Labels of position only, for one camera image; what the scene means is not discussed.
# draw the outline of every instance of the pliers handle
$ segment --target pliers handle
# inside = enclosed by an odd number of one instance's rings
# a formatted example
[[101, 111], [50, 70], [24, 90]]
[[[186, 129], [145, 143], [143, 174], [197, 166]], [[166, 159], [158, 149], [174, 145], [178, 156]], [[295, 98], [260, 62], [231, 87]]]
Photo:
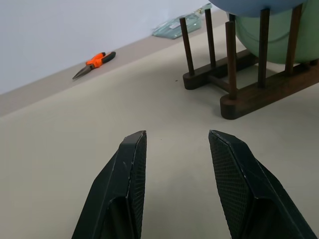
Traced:
[[115, 57], [116, 53], [114, 51], [105, 54], [105, 52], [101, 52], [93, 57], [91, 60], [87, 61], [86, 65], [92, 65], [92, 68], [99, 68], [103, 64], [111, 61]]

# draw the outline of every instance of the pliers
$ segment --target pliers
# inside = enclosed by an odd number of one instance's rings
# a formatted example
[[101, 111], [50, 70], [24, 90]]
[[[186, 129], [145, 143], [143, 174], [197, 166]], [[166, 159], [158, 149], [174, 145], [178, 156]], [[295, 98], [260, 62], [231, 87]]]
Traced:
[[105, 52], [101, 52], [97, 54], [92, 60], [89, 60], [85, 63], [85, 67], [82, 68], [74, 77], [73, 80], [77, 80], [77, 78], [88, 74], [95, 68], [99, 68], [103, 64], [111, 61], [115, 57], [116, 53], [114, 51], [105, 54]]

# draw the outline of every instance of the green bowl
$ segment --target green bowl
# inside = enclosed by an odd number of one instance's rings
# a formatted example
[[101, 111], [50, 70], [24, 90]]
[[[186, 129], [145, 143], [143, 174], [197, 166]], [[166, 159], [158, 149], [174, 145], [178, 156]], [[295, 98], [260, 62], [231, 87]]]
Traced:
[[[284, 64], [286, 61], [292, 10], [272, 15], [269, 23], [268, 61]], [[236, 34], [243, 45], [258, 56], [259, 18], [236, 17]], [[300, 22], [296, 63], [319, 58], [319, 0], [304, 3]]]

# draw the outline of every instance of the white wall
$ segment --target white wall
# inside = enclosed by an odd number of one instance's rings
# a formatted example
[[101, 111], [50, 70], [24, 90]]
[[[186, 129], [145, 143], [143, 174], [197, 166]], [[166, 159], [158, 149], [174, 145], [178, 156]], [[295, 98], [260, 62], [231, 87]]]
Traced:
[[1, 0], [0, 94], [142, 39], [207, 2]]

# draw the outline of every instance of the dark wooden stand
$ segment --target dark wooden stand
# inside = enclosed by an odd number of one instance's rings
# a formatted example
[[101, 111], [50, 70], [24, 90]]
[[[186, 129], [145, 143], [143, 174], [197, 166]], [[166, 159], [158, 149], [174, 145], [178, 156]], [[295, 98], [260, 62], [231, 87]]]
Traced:
[[[228, 92], [220, 99], [221, 115], [234, 120], [273, 102], [283, 99], [319, 82], [318, 60], [294, 67], [302, 5], [293, 10], [285, 71], [266, 78], [269, 9], [261, 11], [259, 57], [248, 50], [236, 52], [235, 16], [226, 23], [227, 57], [215, 60], [210, 10], [205, 11], [210, 64], [194, 69], [185, 18], [180, 19], [188, 73], [183, 75], [184, 86], [194, 90], [213, 83]], [[237, 89], [236, 72], [259, 63], [257, 82]], [[228, 75], [228, 83], [220, 80]]]

